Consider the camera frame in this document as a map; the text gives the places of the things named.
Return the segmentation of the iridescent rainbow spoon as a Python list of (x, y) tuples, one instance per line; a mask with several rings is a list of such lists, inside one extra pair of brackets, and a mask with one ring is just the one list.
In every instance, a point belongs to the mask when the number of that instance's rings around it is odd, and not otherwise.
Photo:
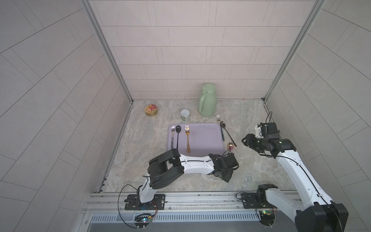
[(234, 143), (228, 143), (227, 150), (223, 153), (223, 156), (228, 155), (234, 149)]

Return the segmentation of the lilac rectangular tray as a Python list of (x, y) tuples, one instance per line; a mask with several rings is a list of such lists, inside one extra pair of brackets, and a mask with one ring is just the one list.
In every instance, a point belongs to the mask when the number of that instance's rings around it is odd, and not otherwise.
[[(179, 123), (181, 132), (179, 134), (178, 150), (180, 154), (192, 157), (204, 157), (209, 154), (222, 155), (227, 149), (222, 140), (220, 126), (216, 123)], [(189, 125), (189, 144), (191, 153), (188, 154), (187, 148), (187, 135), (185, 133), (185, 126)], [(171, 126), (168, 128), (167, 147), (166, 150), (171, 149)], [(177, 133), (174, 133), (174, 148), (177, 145)]]

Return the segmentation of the gold fork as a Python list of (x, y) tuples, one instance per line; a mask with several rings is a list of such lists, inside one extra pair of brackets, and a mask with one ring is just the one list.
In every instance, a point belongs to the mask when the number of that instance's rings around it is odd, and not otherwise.
[(191, 149), (190, 149), (190, 144), (189, 144), (189, 134), (190, 134), (190, 127), (189, 125), (186, 125), (185, 126), (185, 133), (187, 135), (187, 148), (186, 148), (186, 151), (188, 154), (191, 153)]

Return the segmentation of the black spoon long handle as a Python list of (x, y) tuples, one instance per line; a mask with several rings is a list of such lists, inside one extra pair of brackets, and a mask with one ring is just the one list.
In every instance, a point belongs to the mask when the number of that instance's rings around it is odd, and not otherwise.
[(176, 131), (176, 133), (177, 133), (177, 145), (176, 145), (176, 149), (178, 149), (178, 146), (179, 146), (179, 134), (180, 134), (180, 132), (181, 132), (181, 126), (180, 126), (180, 125), (177, 125), (177, 126), (175, 127), (175, 131)]

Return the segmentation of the silver fork patterned handle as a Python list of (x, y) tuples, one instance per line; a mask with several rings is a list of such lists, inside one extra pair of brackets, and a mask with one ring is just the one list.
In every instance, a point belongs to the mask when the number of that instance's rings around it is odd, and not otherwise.
[(174, 133), (175, 133), (175, 126), (171, 126), (171, 149), (174, 148)]

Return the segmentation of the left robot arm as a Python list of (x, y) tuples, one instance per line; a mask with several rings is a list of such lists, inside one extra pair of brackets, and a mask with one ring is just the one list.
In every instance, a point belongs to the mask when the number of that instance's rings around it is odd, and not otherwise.
[(142, 204), (151, 202), (157, 190), (167, 187), (184, 174), (214, 175), (229, 182), (238, 168), (239, 164), (231, 152), (192, 157), (171, 149), (150, 160), (148, 177), (138, 190), (139, 200)]

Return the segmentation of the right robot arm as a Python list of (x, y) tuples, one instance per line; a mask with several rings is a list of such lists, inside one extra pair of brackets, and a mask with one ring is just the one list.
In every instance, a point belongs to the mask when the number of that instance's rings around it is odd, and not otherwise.
[(284, 194), (276, 185), (263, 184), (257, 189), (256, 202), (259, 206), (272, 205), (289, 217), (299, 232), (343, 232), (348, 220), (348, 210), (332, 198), (316, 182), (299, 153), (289, 139), (257, 138), (248, 134), (242, 143), (258, 154), (276, 159), (285, 169), (294, 184), (301, 204)]

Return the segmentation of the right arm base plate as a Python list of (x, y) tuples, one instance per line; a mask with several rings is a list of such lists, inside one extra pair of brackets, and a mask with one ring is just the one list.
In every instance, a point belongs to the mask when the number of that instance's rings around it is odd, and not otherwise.
[(261, 193), (247, 193), (241, 194), (244, 209), (272, 209), (273, 205), (270, 204), (264, 194)]

